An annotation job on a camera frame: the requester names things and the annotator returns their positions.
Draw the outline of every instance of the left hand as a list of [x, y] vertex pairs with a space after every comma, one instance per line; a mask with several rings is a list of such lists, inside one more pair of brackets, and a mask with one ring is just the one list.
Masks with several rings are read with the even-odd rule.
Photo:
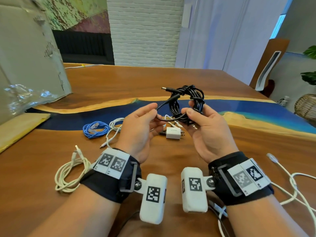
[[155, 119], [157, 103], [139, 108], [125, 117], [116, 148], [144, 163], [149, 155], [149, 142], [163, 131], [164, 121]]

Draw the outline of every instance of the green leaf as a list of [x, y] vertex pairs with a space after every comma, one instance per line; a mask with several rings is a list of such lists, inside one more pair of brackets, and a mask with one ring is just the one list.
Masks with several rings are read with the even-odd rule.
[[302, 72], [301, 73], [302, 80], [307, 83], [316, 86], [316, 71], [314, 72]]
[[310, 46], [306, 51], [303, 52], [303, 54], [311, 59], [316, 59], [316, 46]]

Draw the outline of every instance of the forearm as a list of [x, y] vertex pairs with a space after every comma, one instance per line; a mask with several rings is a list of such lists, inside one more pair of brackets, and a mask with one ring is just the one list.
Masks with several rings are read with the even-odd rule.
[[227, 213], [236, 237], [308, 237], [273, 195], [228, 206]]
[[119, 208], [119, 203], [112, 202], [81, 185], [29, 237], [105, 237]]

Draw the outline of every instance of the white brick wall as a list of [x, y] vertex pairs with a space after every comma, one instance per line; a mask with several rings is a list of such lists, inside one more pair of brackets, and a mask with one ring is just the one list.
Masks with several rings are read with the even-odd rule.
[[116, 65], [174, 67], [183, 0], [107, 0]]

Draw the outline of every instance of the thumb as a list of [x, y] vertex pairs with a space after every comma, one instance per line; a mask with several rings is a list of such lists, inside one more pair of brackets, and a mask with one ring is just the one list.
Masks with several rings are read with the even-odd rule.
[[152, 109], [151, 111], [147, 112], [145, 115], [141, 116], [140, 118], [146, 121], [147, 123], [149, 123], [153, 119], [155, 119], [156, 115], [157, 115], [157, 110]]
[[191, 120], [199, 124], [199, 126], [210, 125], [210, 119], [208, 117], [201, 115], [200, 113], [193, 110], [192, 108], [187, 108], [186, 114]]

